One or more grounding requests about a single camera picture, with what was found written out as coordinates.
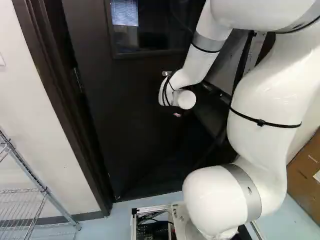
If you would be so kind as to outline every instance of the white wall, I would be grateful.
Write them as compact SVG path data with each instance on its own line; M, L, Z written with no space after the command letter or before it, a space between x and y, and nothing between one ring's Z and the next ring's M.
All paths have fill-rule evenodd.
M33 63L11 0L0 0L0 126L71 213L100 208ZM0 189L32 187L15 162L0 163ZM47 216L56 215L47 209Z

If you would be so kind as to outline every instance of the door frame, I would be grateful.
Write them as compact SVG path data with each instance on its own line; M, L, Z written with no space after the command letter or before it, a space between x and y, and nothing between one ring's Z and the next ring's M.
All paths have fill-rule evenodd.
M12 2L42 84L101 209L101 217L108 216L115 201L108 172L102 172L106 168L99 165L103 159L98 139L93 125L83 118L85 106L77 101L74 79L63 72L44 1Z

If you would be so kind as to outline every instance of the cardboard box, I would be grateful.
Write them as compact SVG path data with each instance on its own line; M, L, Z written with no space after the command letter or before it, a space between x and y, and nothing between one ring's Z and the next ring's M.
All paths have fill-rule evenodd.
M320 128L287 168L290 196L320 225Z

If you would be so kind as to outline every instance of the light blue floor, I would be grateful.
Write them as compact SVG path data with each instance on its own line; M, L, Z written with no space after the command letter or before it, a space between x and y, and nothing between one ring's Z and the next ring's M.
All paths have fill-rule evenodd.
M130 240L132 208L150 207L182 201L181 192L115 203L108 218L82 222L76 240ZM257 222L265 240L320 240L320 227L287 195L282 207ZM253 240L258 240L246 224Z
M115 203L108 218L83 221L82 229L78 232L76 240L130 240L130 215L132 208L171 204L182 201L182 199L182 192L173 192Z

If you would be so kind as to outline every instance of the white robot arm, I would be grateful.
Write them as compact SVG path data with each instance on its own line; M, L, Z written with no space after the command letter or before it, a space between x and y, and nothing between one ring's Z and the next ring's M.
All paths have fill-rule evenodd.
M232 98L227 135L239 157L184 181L190 219L207 239L230 239L281 206L287 152L320 86L319 15L320 0L207 0L183 68L161 84L161 105L190 109L196 97L180 88L203 80L233 28L277 33Z

